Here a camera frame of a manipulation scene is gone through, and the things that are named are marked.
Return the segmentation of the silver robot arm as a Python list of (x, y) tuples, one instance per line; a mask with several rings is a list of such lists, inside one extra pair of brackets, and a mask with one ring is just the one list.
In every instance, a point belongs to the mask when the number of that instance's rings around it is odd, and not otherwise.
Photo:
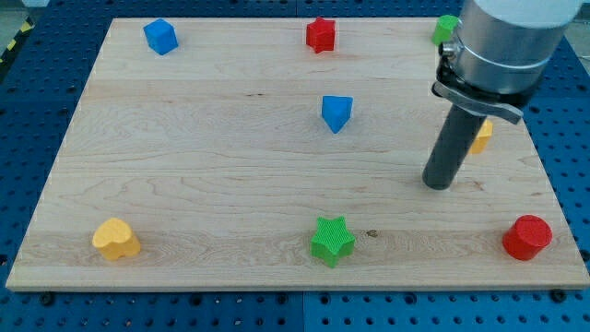
[(582, 0), (466, 0), (439, 45), (432, 91), (461, 125), (494, 116), (516, 124)]

